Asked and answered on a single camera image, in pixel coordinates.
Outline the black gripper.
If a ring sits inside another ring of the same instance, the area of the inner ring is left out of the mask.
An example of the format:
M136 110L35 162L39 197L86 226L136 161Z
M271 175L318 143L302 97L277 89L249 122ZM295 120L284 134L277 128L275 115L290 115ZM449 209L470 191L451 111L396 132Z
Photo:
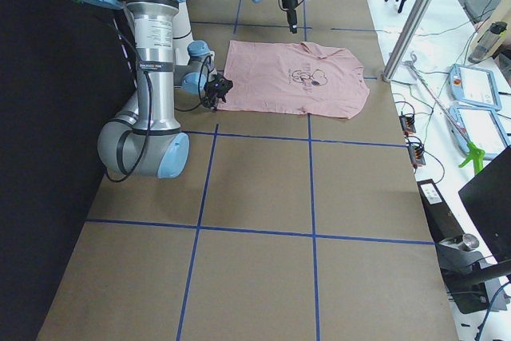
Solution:
M298 6L298 0L281 0L282 8L287 14L287 24L289 31L293 34L297 33L297 17L295 8Z
M219 90L217 88L206 87L204 89L204 96L201 98L202 106L213 112L217 112L219 110L218 94Z

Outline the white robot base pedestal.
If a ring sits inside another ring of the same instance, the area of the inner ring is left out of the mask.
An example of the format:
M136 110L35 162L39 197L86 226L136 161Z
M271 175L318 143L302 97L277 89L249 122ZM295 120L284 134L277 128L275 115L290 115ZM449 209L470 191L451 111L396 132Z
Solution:
M177 15L172 20L175 86L188 93L198 94L197 85L203 90L208 81L208 70L214 66L215 52L204 40L193 39L187 0L174 1L178 2L179 6Z

